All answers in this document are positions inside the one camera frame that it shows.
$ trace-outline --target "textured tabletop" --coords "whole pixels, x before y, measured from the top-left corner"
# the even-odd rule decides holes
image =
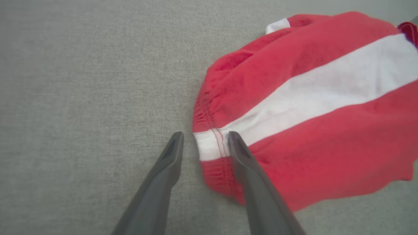
[[[203,181],[191,117],[206,69],[296,13],[360,10],[398,24],[416,9],[415,0],[1,1],[0,234],[110,234],[175,131],[185,146],[166,234],[249,234],[245,208]],[[417,194],[418,180],[394,182],[296,216],[309,235],[409,235]]]

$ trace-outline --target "white stripe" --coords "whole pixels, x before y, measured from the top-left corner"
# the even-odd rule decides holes
[[[249,146],[338,108],[377,99],[417,78],[416,48],[403,34],[387,36],[289,79],[226,126],[194,133],[200,160],[221,157],[214,132],[222,133],[222,155],[229,156],[227,134],[232,130]]]
[[[265,34],[269,34],[284,28],[290,28],[290,23],[286,18],[269,24],[265,29]]]

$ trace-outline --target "red garment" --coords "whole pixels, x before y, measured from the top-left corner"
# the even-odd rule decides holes
[[[398,29],[418,48],[418,27],[416,25],[411,22],[403,22],[398,25]]]
[[[416,48],[393,25],[356,12],[283,22],[207,71],[193,133],[208,186],[244,202],[232,130],[292,210],[411,180]]]

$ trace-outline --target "red and white fabric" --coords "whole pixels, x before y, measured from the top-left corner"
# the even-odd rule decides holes
[[[418,27],[411,22],[403,22],[398,25],[398,30],[405,34],[406,38],[418,48]]]
[[[356,12],[296,15],[218,59],[193,133],[209,187],[244,203],[227,134],[237,131],[292,210],[411,180],[418,157],[418,52]]]

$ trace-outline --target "gray fabric surface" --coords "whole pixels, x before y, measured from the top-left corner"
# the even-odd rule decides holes
[[[206,69],[296,13],[400,23],[415,0],[3,0],[0,234],[109,234],[175,131],[185,133],[166,234],[249,234],[203,181],[191,117]],[[310,235],[418,231],[418,181],[296,213]]]

